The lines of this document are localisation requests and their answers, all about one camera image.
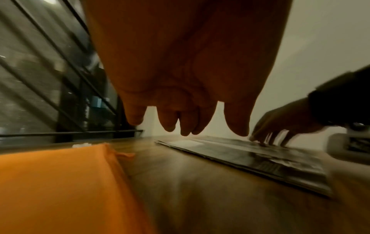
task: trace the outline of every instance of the orange cloth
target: orange cloth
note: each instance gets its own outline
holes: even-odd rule
[[[108,144],[0,155],[0,233],[155,233],[116,155]]]

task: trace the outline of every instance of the white wall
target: white wall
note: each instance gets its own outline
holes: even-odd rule
[[[295,0],[275,66],[254,107],[250,129],[262,115],[306,96],[314,88],[341,73],[370,64],[369,0]],[[145,136],[169,134],[150,107]],[[179,134],[180,127],[170,134]],[[301,135],[291,146],[323,149],[326,138],[342,128]],[[238,138],[225,122],[223,103],[203,135]]]

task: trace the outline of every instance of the orange fabric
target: orange fabric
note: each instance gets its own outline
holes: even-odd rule
[[[0,155],[0,233],[154,234],[116,155],[108,144]]]

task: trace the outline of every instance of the magazine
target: magazine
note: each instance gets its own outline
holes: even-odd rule
[[[210,136],[157,143],[325,196],[332,195],[320,159],[309,150]]]

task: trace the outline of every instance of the table surface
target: table surface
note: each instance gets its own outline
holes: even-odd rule
[[[328,199],[155,143],[181,138],[111,142],[159,233],[370,233],[370,166],[320,153]]]

